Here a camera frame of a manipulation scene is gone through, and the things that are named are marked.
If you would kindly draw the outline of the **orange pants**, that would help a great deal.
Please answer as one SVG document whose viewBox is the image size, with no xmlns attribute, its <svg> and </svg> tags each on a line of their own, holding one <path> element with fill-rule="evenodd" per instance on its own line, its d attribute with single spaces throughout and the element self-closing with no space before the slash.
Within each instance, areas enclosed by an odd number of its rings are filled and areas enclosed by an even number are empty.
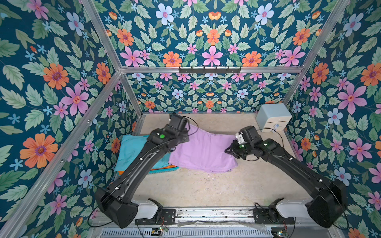
<svg viewBox="0 0 381 238">
<path fill-rule="evenodd" d="M 118 170 L 115 170 L 115 172 L 118 174 L 118 175 L 122 175 L 123 172 L 127 169 L 128 167 L 126 167 L 125 169 L 118 169 Z M 160 173 L 167 173 L 167 172 L 173 172 L 173 171 L 176 171 L 178 170 L 179 167 L 177 166 L 173 166 L 173 165 L 169 165 L 169 166 L 166 166 L 166 167 L 163 167 L 163 168 L 159 168 L 159 169 L 151 169 L 149 171 L 149 174 L 160 174 Z"/>
</svg>

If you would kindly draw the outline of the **purple cloth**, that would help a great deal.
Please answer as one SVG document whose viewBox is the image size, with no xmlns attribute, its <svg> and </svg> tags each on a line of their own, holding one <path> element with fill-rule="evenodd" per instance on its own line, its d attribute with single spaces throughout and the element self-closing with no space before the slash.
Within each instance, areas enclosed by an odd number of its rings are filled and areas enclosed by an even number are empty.
<svg viewBox="0 0 381 238">
<path fill-rule="evenodd" d="M 234 135 L 213 134 L 191 125 L 189 141 L 176 146 L 169 164 L 207 173 L 226 173 L 238 166 L 234 156 L 225 153 Z"/>
</svg>

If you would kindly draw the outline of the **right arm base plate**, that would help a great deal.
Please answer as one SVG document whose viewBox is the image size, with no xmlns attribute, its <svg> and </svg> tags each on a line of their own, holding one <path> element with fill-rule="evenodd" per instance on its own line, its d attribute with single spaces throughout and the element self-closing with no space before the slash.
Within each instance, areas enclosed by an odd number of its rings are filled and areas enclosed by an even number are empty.
<svg viewBox="0 0 381 238">
<path fill-rule="evenodd" d="M 268 225 L 281 225 L 283 220 L 279 218 L 271 218 L 268 215 L 267 209 L 261 209 L 259 207 L 253 209 L 253 218 L 257 224 L 268 224 Z"/>
</svg>

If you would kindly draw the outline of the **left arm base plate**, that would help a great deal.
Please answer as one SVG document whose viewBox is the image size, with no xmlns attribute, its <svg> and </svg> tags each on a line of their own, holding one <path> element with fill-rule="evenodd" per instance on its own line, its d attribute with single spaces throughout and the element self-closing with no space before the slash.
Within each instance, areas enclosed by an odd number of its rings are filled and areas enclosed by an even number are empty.
<svg viewBox="0 0 381 238">
<path fill-rule="evenodd" d="M 136 219 L 135 225 L 144 226 L 159 226 L 159 225 L 173 225 L 176 220 L 176 209 L 162 209 L 151 218 Z"/>
</svg>

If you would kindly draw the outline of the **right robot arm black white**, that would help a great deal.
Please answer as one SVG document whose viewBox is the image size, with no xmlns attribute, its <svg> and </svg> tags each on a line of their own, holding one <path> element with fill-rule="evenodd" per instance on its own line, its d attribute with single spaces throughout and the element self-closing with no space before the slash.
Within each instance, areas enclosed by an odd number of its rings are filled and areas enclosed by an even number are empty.
<svg viewBox="0 0 381 238">
<path fill-rule="evenodd" d="M 313 171 L 275 140 L 263 140 L 254 126 L 241 129 L 235 137 L 225 153 L 243 160 L 254 155 L 283 171 L 309 194 L 312 200 L 303 205 L 302 213 L 315 223 L 330 228 L 345 214 L 348 199 L 344 182 L 330 180 Z"/>
</svg>

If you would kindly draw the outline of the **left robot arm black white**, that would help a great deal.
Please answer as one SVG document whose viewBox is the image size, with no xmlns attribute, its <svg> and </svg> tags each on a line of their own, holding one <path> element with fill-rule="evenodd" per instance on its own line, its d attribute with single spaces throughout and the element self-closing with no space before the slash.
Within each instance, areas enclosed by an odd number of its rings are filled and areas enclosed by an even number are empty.
<svg viewBox="0 0 381 238">
<path fill-rule="evenodd" d="M 159 222 L 163 206 L 154 199 L 134 199 L 136 190 L 153 166 L 179 144 L 189 141 L 190 122 L 187 117 L 171 113 L 169 123 L 153 130 L 142 150 L 128 168 L 106 188 L 95 192 L 98 209 L 119 228 L 126 228 L 135 220 Z"/>
</svg>

